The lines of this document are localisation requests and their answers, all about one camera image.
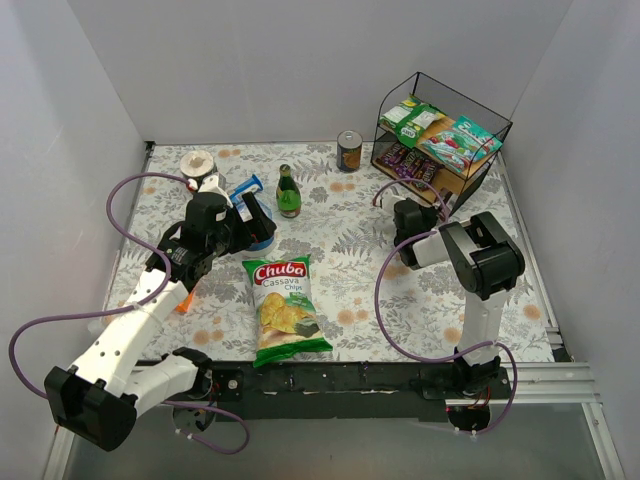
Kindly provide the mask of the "green glass bottle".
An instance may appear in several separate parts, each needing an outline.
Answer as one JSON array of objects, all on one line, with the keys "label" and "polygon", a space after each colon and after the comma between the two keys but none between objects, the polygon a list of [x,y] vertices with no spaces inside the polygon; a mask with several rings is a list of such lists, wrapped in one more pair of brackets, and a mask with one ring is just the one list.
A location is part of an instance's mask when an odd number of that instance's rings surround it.
[{"label": "green glass bottle", "polygon": [[301,211],[301,195],[287,164],[279,167],[279,181],[276,188],[276,202],[280,214],[285,218],[295,218]]}]

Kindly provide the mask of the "blue cookie packet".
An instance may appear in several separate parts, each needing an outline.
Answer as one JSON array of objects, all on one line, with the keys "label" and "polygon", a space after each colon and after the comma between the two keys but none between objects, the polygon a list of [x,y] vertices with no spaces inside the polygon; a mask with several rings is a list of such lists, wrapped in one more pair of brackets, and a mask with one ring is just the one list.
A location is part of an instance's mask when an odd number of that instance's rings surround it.
[{"label": "blue cookie packet", "polygon": [[244,181],[233,190],[230,195],[230,199],[243,221],[252,219],[252,215],[243,200],[243,195],[247,193],[260,193],[263,189],[264,187],[262,182],[255,174],[253,174],[248,180]]}]

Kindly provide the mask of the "purple m&m bag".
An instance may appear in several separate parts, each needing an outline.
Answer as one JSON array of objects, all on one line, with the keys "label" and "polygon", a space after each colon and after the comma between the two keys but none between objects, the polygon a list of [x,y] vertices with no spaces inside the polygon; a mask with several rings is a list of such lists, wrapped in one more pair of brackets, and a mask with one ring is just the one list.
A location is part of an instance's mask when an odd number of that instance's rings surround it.
[{"label": "purple m&m bag", "polygon": [[377,162],[386,168],[394,168],[407,152],[408,149],[403,144],[396,142],[377,159]]},{"label": "purple m&m bag", "polygon": [[411,150],[393,167],[393,171],[399,178],[412,178],[424,161],[422,152]]},{"label": "purple m&m bag", "polygon": [[413,184],[421,190],[426,190],[427,185],[431,185],[435,175],[439,172],[441,165],[430,160],[424,160],[421,166],[413,174]]}]

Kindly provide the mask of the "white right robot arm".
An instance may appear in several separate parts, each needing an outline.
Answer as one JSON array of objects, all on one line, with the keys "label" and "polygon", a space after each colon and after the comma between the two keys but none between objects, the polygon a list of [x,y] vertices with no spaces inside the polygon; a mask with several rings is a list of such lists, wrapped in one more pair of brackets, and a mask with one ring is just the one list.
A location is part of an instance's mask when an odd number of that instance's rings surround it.
[{"label": "white right robot arm", "polygon": [[498,339],[507,293],[525,270],[523,254],[488,211],[440,227],[436,210],[412,199],[390,211],[402,263],[413,270],[448,263],[465,291],[465,324],[454,349],[460,356],[436,382],[463,395],[484,390],[500,368],[499,348],[486,343]]}]

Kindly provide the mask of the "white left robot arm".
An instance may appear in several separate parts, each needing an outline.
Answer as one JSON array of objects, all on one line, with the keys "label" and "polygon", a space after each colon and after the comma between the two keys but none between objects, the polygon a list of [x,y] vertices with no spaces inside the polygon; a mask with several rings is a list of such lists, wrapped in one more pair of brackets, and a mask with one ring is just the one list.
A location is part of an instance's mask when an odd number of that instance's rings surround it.
[{"label": "white left robot arm", "polygon": [[118,448],[138,417],[175,395],[199,400],[213,386],[213,362],[181,347],[142,371],[134,368],[164,320],[212,269],[215,259],[244,251],[276,230],[253,193],[246,217],[225,196],[196,193],[185,217],[161,237],[127,301],[72,365],[53,368],[44,387],[56,423],[105,451]]}]

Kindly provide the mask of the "purple M&M bag front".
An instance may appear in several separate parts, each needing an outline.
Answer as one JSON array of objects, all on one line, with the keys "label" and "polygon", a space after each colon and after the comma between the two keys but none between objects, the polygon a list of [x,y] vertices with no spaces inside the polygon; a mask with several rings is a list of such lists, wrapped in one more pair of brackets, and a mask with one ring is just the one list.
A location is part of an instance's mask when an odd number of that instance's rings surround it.
[{"label": "purple M&M bag front", "polygon": [[396,142],[377,159],[377,162],[386,168],[394,168],[407,152],[408,149],[403,144]]}]

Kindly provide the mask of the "teal Fox's candy bag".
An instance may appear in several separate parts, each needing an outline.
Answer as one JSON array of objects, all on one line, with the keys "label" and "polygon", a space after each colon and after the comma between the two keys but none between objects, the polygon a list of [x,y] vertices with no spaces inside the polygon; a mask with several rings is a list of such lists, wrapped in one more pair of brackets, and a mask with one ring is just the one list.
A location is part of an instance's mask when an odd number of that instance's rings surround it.
[{"label": "teal Fox's candy bag", "polygon": [[431,155],[462,173],[502,147],[502,141],[466,116],[421,143]]}]

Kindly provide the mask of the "green candy bag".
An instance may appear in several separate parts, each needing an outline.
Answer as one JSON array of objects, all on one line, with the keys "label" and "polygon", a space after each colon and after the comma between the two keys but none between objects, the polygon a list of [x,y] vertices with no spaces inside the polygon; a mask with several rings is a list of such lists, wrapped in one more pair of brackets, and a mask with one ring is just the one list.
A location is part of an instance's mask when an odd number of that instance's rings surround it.
[{"label": "green candy bag", "polygon": [[409,95],[404,101],[382,114],[378,124],[392,130],[403,146],[412,149],[432,123],[445,117],[442,111],[430,103]]}]

